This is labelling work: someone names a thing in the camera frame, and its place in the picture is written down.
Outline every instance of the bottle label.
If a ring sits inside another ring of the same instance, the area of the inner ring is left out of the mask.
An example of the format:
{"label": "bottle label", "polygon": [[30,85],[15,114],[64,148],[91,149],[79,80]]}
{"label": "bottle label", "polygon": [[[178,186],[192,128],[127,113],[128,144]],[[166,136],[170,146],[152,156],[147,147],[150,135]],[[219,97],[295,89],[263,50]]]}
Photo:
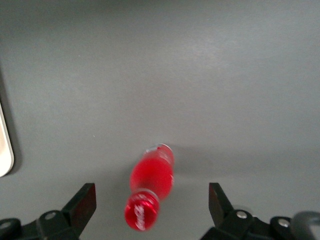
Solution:
{"label": "bottle label", "polygon": [[145,209],[143,205],[134,205],[134,214],[136,216],[136,227],[141,231],[146,230],[145,227]]}

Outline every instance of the white object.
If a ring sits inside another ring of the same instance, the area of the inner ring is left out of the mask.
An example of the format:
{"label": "white object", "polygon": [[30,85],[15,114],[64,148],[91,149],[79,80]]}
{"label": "white object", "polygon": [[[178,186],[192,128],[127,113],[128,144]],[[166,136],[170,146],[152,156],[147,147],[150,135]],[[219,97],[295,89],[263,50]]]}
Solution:
{"label": "white object", "polygon": [[13,165],[14,153],[0,104],[0,177],[6,175],[12,169]]}

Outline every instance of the bottle cap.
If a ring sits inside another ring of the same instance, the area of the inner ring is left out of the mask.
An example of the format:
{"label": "bottle cap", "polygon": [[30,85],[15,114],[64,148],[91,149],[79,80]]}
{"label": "bottle cap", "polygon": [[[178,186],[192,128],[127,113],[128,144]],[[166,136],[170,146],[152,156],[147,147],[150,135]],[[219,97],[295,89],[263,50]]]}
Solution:
{"label": "bottle cap", "polygon": [[124,218],[132,229],[146,231],[156,222],[159,208],[158,197],[149,190],[141,190],[128,199]]}

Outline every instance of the red liquid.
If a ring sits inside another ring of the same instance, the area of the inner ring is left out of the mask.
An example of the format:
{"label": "red liquid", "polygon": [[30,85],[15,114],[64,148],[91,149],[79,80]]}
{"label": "red liquid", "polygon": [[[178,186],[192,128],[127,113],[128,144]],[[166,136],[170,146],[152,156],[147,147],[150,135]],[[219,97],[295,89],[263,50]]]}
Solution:
{"label": "red liquid", "polygon": [[160,200],[165,199],[173,185],[174,172],[171,165],[164,159],[149,156],[140,161],[131,173],[130,188],[149,189]]}

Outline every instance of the plastic bottle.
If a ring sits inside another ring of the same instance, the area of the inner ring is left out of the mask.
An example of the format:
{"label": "plastic bottle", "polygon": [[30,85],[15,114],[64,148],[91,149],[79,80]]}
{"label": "plastic bottle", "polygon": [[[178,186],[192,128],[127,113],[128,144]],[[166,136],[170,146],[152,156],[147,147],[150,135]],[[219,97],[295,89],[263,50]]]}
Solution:
{"label": "plastic bottle", "polygon": [[132,194],[124,209],[125,220],[131,228],[146,231],[156,222],[160,202],[169,195],[174,184],[174,163],[172,150],[159,144],[147,149],[133,168]]}

